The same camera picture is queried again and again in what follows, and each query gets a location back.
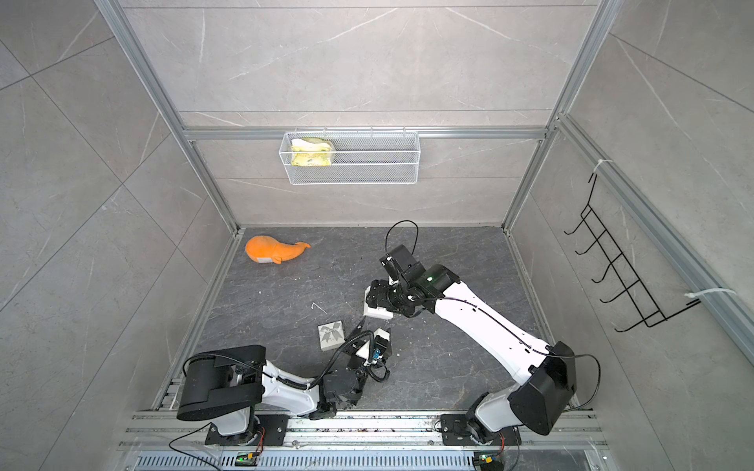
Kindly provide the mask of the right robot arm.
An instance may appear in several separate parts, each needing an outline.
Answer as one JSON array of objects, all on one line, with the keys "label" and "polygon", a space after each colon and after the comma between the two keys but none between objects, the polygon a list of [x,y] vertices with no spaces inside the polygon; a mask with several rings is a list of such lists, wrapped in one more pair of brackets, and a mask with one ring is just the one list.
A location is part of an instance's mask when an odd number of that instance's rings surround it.
[{"label": "right robot arm", "polygon": [[416,263],[408,272],[388,272],[387,280],[374,280],[365,290],[366,316],[434,314],[481,345],[516,382],[479,396],[467,410],[467,430],[477,443],[520,426],[540,436],[552,432],[576,393],[579,354],[562,341],[550,345],[520,329],[443,265],[425,270]]}]

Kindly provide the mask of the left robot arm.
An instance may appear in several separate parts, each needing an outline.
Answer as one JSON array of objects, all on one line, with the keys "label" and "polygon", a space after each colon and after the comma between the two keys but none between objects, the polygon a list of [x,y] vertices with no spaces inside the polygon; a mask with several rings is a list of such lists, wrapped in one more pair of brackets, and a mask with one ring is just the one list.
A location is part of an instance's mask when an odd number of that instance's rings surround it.
[{"label": "left robot arm", "polygon": [[256,431],[255,408],[266,404],[310,420],[331,418],[357,405],[366,381],[389,377],[391,349],[377,341],[341,345],[315,378],[293,375],[266,359],[262,345],[206,351],[183,365],[184,390],[177,418],[208,421],[222,438]]}]

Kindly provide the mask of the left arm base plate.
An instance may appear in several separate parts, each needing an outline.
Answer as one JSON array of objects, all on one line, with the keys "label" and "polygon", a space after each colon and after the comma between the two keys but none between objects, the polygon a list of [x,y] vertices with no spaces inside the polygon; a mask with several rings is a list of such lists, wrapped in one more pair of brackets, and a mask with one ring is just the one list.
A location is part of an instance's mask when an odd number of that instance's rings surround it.
[{"label": "left arm base plate", "polygon": [[212,423],[204,443],[219,447],[251,447],[259,443],[263,447],[280,447],[286,437],[289,419],[285,414],[255,415],[247,431],[233,436],[222,436]]}]

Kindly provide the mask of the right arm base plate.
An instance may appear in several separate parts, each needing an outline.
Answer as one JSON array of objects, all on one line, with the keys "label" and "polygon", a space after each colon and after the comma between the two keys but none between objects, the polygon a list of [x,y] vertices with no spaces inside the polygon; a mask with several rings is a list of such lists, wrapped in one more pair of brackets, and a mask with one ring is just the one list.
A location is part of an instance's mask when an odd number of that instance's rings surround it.
[{"label": "right arm base plate", "polygon": [[467,419],[465,414],[442,414],[434,425],[434,430],[441,435],[442,443],[449,445],[520,445],[522,438],[516,427],[489,432],[476,419]]}]

